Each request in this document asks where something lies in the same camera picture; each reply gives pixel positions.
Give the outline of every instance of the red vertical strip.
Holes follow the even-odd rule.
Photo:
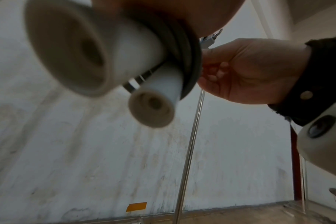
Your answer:
[[[290,129],[291,129],[292,173],[294,176],[294,199],[298,201],[302,199],[300,155],[298,154],[297,151],[297,134],[291,126]]]

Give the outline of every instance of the hand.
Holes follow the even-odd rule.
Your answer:
[[[305,70],[311,49],[274,39],[236,39],[203,50],[199,86],[243,104],[282,102]]]
[[[92,0],[93,7],[116,13],[126,6],[143,6],[185,20],[198,37],[222,28],[242,6],[244,0]]]

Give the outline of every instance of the orange sticker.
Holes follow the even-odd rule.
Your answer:
[[[127,209],[126,209],[126,212],[145,210],[146,206],[147,206],[147,202],[129,204]]]

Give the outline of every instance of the white cylinder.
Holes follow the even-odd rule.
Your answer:
[[[25,25],[50,73],[86,96],[106,94],[158,65],[168,54],[144,25],[69,0],[29,0]]]
[[[309,136],[310,128],[315,127],[315,122],[324,116],[336,118],[336,103],[302,128],[298,134],[297,148],[308,162],[336,176],[336,121],[325,134],[316,138]]]
[[[146,126],[167,126],[174,119],[183,81],[181,68],[173,62],[165,63],[131,94],[128,102],[131,114]]]

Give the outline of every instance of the black sleeve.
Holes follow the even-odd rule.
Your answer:
[[[269,105],[287,120],[304,126],[336,102],[336,38],[311,40],[307,68],[285,100]]]

